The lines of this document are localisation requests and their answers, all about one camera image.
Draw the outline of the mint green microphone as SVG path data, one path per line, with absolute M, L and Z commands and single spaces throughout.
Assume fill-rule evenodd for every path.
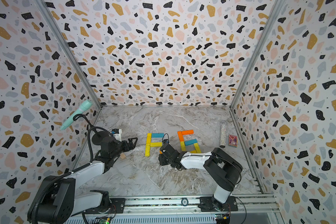
M 68 128 L 73 122 L 74 117 L 78 114 L 84 114 L 88 109 L 92 106 L 92 102 L 90 100 L 85 100 L 78 109 L 61 125 L 60 130 L 65 130 Z

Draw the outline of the glitter tube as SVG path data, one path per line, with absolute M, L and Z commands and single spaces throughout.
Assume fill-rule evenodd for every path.
M 219 146 L 221 148 L 226 147 L 226 137 L 227 137 L 227 121 L 223 120 L 220 123 L 220 139 L 219 139 Z

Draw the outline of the black microphone stand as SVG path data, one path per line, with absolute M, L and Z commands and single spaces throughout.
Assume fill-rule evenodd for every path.
M 90 133 L 87 133 L 87 138 L 90 144 L 93 143 L 94 145 L 98 146 L 101 144 L 105 137 L 112 136 L 112 134 L 104 128 L 94 126 L 87 119 L 86 115 L 78 114 L 74 117 L 74 121 L 78 120 L 79 118 L 83 118 L 88 123 L 88 132 Z

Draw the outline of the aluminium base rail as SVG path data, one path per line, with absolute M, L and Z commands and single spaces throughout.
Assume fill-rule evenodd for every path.
M 107 209 L 69 215 L 62 224 L 283 224 L 272 196 L 235 195 L 223 211 L 210 196 L 112 197 Z

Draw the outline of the teal block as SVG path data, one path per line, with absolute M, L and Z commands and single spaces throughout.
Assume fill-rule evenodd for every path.
M 152 133 L 151 138 L 163 138 L 164 135 L 164 133 Z
M 186 146 L 194 145 L 194 144 L 197 143 L 197 140 L 196 139 L 188 140 L 188 141 L 185 141 L 184 143 L 185 143 Z

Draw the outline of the yellow-green block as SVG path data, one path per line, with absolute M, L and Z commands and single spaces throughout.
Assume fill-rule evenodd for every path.
M 180 142 L 180 145 L 181 145 L 181 150 L 182 150 L 182 151 L 186 151 L 186 145 L 185 145 L 185 142 L 181 141 L 181 142 Z

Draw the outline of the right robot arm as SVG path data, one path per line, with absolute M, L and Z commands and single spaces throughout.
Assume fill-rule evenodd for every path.
M 207 171 L 217 183 L 213 201 L 219 205 L 227 202 L 242 179 L 241 164 L 218 147 L 211 152 L 194 154 L 186 151 L 178 152 L 166 141 L 160 147 L 159 163 L 161 166 L 170 165 L 179 171 L 187 169 Z

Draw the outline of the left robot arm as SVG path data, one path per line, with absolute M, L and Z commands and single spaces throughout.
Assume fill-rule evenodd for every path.
M 114 209 L 109 193 L 90 190 L 76 195 L 83 184 L 107 172 L 124 152 L 135 149 L 138 139 L 119 141 L 113 136 L 102 137 L 96 145 L 101 149 L 92 154 L 90 162 L 60 176 L 50 175 L 42 184 L 28 211 L 31 224 L 63 224 L 71 216 L 90 209 L 106 213 Z

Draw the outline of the pink card box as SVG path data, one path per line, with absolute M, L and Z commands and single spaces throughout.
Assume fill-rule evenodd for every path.
M 237 147 L 238 146 L 238 137 L 236 135 L 228 135 L 228 145 L 231 147 Z

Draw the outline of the beige wooden block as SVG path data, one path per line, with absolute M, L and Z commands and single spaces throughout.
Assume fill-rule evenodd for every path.
M 124 160 L 124 159 L 126 159 L 126 155 L 125 155 L 124 153 L 122 153 L 122 154 L 120 154 L 120 158 L 121 158 L 122 160 Z

